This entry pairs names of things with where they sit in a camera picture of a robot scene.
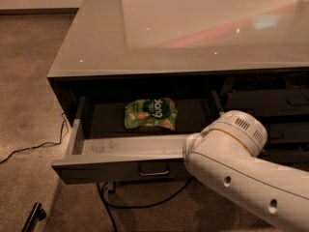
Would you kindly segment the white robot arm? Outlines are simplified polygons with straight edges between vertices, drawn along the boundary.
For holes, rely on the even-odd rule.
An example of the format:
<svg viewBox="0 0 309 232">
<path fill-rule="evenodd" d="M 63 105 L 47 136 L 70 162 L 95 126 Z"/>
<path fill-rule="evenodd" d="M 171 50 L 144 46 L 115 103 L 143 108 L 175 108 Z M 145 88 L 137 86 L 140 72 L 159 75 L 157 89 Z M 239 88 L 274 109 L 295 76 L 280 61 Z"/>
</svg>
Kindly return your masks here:
<svg viewBox="0 0 309 232">
<path fill-rule="evenodd" d="M 251 115 L 224 113 L 183 144 L 199 182 L 285 232 L 309 232 L 309 173 L 259 159 L 267 131 Z"/>
</svg>

